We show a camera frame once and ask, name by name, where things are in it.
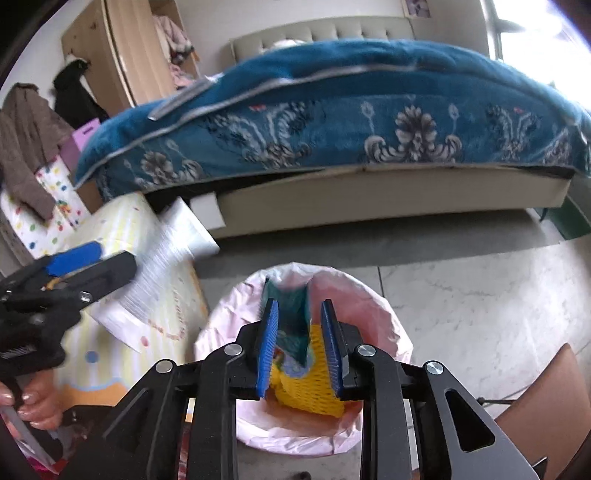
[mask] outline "pink box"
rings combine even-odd
[[[91,120],[86,125],[82,125],[82,127],[72,133],[69,140],[62,146],[60,156],[66,164],[66,167],[68,167],[68,170],[70,170],[70,173],[76,171],[80,152],[82,152],[90,137],[92,137],[99,127],[100,122],[98,118]]]

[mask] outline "human hand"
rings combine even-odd
[[[22,391],[23,405],[18,416],[40,430],[54,430],[61,425],[62,412],[57,390],[53,383],[53,370],[43,370],[33,375],[33,379]],[[0,383],[0,406],[13,406],[14,395]],[[14,438],[19,434],[11,423],[8,430]]]

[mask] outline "pink plastic bag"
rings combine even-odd
[[[320,321],[320,303],[331,299],[339,321],[356,325],[365,342],[396,360],[410,361],[413,345],[385,298],[339,270],[299,263],[259,270],[221,299],[195,343],[197,360],[235,341],[243,325],[259,320],[267,277],[279,286],[309,285],[312,323]],[[341,419],[283,406],[270,389],[264,400],[238,400],[236,405],[236,437],[248,446],[272,453],[300,456],[344,453],[361,440],[361,425],[359,402],[349,404]]]

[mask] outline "blue bedspread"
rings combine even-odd
[[[360,163],[562,166],[591,173],[579,105],[478,53],[330,41],[245,61],[105,122],[76,173],[106,198]]]

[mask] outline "beige bed base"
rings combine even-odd
[[[215,238],[434,213],[558,207],[570,180],[494,167],[344,167],[218,197]]]

